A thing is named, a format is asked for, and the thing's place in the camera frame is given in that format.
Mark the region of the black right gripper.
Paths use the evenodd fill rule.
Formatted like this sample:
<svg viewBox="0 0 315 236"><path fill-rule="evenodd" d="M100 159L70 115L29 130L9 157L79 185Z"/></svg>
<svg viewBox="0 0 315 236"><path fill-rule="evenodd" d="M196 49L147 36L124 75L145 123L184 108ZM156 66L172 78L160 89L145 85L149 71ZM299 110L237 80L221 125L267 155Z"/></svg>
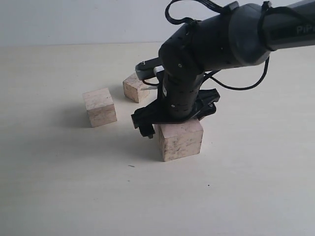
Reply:
<svg viewBox="0 0 315 236"><path fill-rule="evenodd" d="M220 94L214 89L201 89L198 92L192 109L183 109L181 106L175 106L171 109L175 112L171 115L162 104L162 101L157 99L146 107L137 109L131 115L133 126L139 128L140 134L143 137L152 139L155 135L155 130L152 124L176 124L184 123L191 118L203 119L216 112L215 102L220 99Z"/></svg>

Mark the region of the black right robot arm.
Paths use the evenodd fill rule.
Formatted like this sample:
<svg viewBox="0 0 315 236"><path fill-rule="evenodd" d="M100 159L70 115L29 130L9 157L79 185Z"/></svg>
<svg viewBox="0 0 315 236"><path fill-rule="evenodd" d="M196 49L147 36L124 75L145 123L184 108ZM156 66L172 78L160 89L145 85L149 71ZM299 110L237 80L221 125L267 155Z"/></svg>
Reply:
<svg viewBox="0 0 315 236"><path fill-rule="evenodd" d="M205 20L165 17L178 30L160 47L158 57L135 67L139 80L154 84L157 98L131 116L143 137L152 138L155 124L178 124L203 119L216 112L220 95L202 84L225 69L269 64L273 51L312 46L315 43L315 3L302 0L273 7L232 2L219 6L202 2L216 13Z"/></svg>

